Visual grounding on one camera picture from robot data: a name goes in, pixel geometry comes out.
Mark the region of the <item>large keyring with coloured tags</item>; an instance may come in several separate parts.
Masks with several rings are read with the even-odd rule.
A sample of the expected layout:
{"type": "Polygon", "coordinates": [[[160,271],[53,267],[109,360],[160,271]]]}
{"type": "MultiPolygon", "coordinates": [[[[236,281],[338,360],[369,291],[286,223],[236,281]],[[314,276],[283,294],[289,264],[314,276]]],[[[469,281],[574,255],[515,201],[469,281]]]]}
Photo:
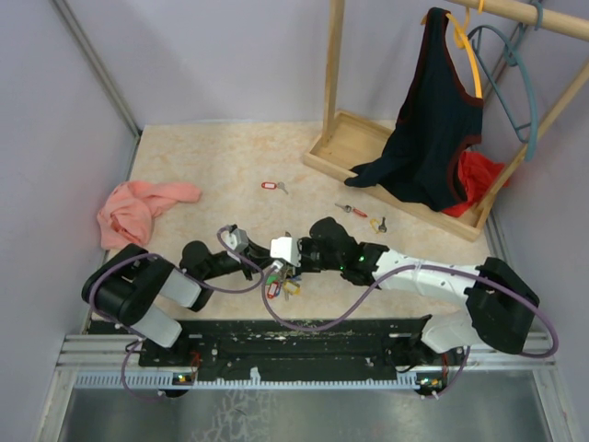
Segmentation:
{"type": "MultiPolygon", "coordinates": [[[[281,236],[294,237],[290,232],[285,231],[281,236]]],[[[290,295],[300,291],[299,285],[295,281],[295,274],[298,267],[294,267],[282,260],[274,260],[268,267],[264,283],[264,299],[274,300],[276,297],[284,296],[286,300],[290,295]]]]}

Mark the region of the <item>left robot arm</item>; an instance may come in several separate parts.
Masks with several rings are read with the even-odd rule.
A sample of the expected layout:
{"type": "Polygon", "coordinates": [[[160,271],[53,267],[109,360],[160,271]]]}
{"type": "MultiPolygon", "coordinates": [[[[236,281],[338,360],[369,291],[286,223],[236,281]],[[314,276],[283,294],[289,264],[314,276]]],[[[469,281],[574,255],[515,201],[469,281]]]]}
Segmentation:
{"type": "Polygon", "coordinates": [[[200,283],[237,272],[250,280],[271,263],[270,251],[253,242],[240,244],[237,250],[256,266],[226,250],[212,254],[199,240],[183,248],[179,266],[130,244],[87,279],[81,297],[102,318],[159,345],[160,356],[178,366],[190,358],[191,342],[180,336],[179,322],[155,304],[156,298],[198,311],[214,292],[200,283]]]}

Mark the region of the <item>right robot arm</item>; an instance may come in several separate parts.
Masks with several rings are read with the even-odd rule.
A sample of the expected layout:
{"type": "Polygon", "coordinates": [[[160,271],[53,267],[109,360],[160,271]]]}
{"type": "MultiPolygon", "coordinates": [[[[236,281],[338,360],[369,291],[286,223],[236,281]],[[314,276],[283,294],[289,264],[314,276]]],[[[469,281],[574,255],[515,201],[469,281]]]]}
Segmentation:
{"type": "Polygon", "coordinates": [[[539,298],[498,258],[480,265],[418,260],[385,245],[358,242],[332,217],[318,220],[299,239],[298,249],[303,273],[336,271],[352,285],[411,291],[455,305],[454,313],[431,315],[411,341],[412,356],[422,364],[475,343],[509,355],[524,351],[539,298]]]}

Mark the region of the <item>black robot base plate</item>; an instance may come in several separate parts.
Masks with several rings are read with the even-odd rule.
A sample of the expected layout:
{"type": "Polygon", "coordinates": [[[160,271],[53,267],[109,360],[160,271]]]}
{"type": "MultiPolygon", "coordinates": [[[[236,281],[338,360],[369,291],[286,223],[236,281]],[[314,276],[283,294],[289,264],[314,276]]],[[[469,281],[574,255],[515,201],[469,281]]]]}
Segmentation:
{"type": "Polygon", "coordinates": [[[321,321],[290,330],[272,320],[184,320],[178,340],[163,348],[146,341],[139,365],[187,368],[178,386],[253,388],[406,388],[428,396],[449,383],[461,348],[437,354],[422,343],[425,318],[321,321]]]}

